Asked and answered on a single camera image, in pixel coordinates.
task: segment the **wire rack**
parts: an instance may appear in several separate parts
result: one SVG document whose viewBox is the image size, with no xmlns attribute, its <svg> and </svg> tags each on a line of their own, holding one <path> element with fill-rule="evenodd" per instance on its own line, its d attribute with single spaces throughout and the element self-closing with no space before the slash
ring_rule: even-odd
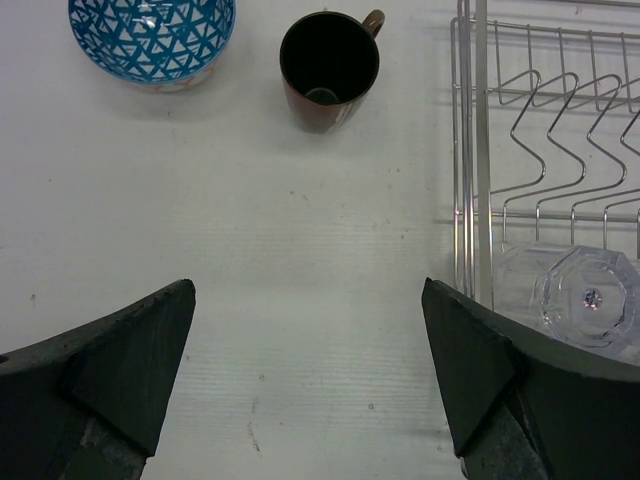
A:
<svg viewBox="0 0 640 480">
<path fill-rule="evenodd" d="M 640 258 L 640 34 L 492 20 L 471 3 L 451 22 L 457 288 L 492 307 L 506 241 Z M 571 3 L 640 18 L 640 3 Z"/>
</svg>

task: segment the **table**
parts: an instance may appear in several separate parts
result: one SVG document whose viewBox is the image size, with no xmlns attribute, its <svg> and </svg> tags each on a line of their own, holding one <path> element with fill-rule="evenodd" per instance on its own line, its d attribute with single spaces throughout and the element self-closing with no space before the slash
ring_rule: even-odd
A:
<svg viewBox="0 0 640 480">
<path fill-rule="evenodd" d="M 420 294 L 451 279 L 455 2 L 239 0 L 210 81 L 140 91 L 85 58 L 62 0 L 0 20 L 0 351 L 191 278 L 197 308 L 145 480 L 461 478 Z M 299 130 L 280 40 L 382 8 L 378 81 Z"/>
</svg>

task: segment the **brown mug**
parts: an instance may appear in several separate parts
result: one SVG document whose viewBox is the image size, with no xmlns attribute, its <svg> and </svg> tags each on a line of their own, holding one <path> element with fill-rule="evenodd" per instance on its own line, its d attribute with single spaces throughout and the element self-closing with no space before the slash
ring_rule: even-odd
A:
<svg viewBox="0 0 640 480">
<path fill-rule="evenodd" d="M 280 46 L 280 69 L 289 106 L 304 127 L 326 132 L 351 117 L 380 68 L 375 37 L 384 13 L 364 22 L 338 12 L 298 20 Z"/>
</svg>

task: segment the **blue bowl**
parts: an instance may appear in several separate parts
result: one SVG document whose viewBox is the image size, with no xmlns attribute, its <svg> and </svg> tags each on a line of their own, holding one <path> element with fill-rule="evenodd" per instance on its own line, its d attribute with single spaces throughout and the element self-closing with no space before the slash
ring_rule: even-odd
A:
<svg viewBox="0 0 640 480">
<path fill-rule="evenodd" d="M 71 29 L 106 72 L 157 91 L 213 71 L 235 22 L 235 0 L 69 0 Z"/>
</svg>

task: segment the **transparent cup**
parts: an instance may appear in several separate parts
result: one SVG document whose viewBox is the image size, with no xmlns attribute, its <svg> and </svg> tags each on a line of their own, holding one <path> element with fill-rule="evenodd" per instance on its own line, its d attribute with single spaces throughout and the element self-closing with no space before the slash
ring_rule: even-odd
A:
<svg viewBox="0 0 640 480">
<path fill-rule="evenodd" d="M 494 308 L 566 343 L 640 365 L 640 275 L 621 252 L 505 244 L 494 258 Z"/>
</svg>

